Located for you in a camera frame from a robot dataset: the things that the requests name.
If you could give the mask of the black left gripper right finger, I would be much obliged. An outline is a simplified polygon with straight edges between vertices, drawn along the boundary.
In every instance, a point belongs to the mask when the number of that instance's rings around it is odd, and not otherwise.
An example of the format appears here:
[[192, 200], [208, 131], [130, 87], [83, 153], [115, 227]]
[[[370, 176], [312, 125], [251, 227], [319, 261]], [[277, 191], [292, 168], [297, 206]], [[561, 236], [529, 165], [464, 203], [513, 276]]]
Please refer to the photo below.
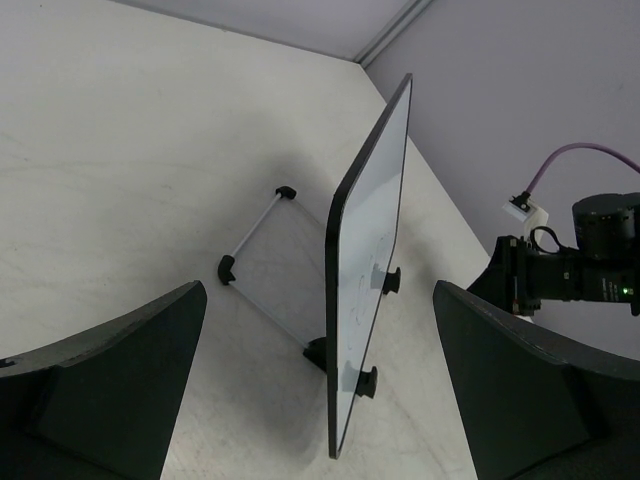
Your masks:
[[436, 284], [433, 305], [478, 478], [638, 478], [638, 361], [447, 281]]

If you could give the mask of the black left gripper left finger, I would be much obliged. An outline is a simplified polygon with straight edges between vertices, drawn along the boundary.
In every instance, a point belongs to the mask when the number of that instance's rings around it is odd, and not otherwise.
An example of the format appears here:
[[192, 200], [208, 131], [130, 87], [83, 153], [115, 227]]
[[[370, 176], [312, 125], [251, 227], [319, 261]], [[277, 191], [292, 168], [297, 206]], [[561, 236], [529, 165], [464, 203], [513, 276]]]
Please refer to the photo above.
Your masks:
[[2, 478], [160, 478], [206, 306], [193, 281], [2, 359]]

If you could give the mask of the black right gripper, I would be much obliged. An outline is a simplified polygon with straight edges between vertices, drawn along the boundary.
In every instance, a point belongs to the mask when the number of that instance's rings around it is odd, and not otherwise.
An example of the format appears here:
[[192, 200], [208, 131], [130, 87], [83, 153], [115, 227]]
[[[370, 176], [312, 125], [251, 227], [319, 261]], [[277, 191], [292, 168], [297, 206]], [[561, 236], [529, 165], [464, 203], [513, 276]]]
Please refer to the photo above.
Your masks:
[[487, 268], [467, 291], [513, 315], [534, 315], [541, 301], [528, 291], [527, 261], [536, 253], [514, 236], [501, 236]]

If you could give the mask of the small black-framed whiteboard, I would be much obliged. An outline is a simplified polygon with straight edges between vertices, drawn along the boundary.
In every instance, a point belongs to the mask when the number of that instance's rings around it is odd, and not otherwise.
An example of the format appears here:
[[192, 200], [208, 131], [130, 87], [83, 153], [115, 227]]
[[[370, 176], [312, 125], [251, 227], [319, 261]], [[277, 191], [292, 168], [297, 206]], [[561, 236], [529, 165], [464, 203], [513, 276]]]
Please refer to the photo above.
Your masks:
[[328, 452], [338, 459], [355, 400], [374, 397], [364, 368], [380, 302], [400, 287], [394, 254], [413, 77], [406, 74], [340, 181], [324, 244]]

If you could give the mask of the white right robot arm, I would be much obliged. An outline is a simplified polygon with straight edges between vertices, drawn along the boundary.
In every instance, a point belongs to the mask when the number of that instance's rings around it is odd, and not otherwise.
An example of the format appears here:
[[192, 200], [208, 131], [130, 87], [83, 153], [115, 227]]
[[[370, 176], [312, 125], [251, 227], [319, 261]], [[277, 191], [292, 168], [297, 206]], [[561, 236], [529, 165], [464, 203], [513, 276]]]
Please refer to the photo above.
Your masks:
[[548, 251], [539, 232], [500, 236], [489, 264], [468, 291], [514, 315], [532, 316], [544, 300], [628, 304], [639, 315], [639, 195], [599, 194], [572, 206], [576, 246]]

